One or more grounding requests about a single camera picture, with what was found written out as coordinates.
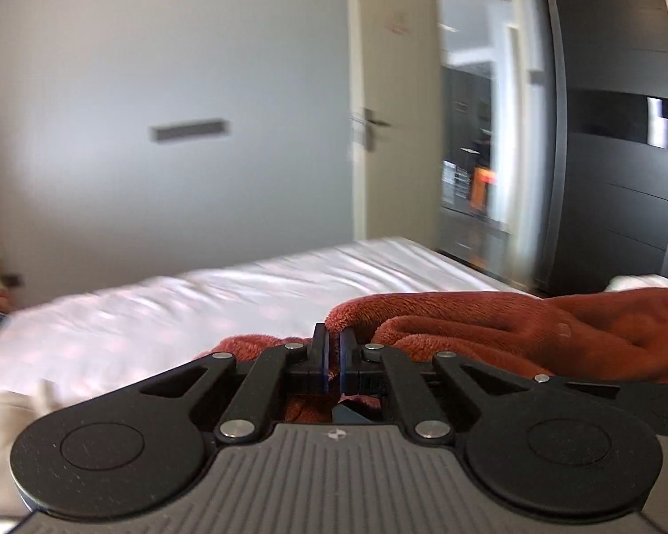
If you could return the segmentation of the grey wall-mounted strip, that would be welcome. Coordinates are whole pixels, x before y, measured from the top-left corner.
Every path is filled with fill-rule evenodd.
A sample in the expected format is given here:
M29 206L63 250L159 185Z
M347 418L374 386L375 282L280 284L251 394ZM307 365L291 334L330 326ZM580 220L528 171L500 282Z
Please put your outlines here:
M230 123L226 119L206 119L184 123L160 125L149 130L149 137L156 143L187 141L230 133Z

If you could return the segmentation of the dark grey wardrobe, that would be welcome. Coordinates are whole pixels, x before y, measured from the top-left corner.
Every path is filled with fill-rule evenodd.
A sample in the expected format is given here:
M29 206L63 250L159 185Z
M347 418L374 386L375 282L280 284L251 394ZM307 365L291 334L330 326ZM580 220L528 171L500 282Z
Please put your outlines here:
M548 0L556 85L553 295L668 278L668 0Z

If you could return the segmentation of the cream room door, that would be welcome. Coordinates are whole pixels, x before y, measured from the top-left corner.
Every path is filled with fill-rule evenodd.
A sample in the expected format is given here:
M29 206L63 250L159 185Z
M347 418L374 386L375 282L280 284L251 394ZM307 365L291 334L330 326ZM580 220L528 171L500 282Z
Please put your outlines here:
M438 245L443 165L438 0L347 0L353 235Z

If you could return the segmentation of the bed with white polka-dot cover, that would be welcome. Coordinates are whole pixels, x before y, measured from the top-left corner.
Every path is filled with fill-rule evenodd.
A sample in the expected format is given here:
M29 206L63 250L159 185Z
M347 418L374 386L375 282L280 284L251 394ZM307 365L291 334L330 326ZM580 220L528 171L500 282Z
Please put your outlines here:
M12 313L0 392L53 385L72 404L190 362L235 335L307 338L346 300L381 293L506 291L508 284L402 238L152 277Z

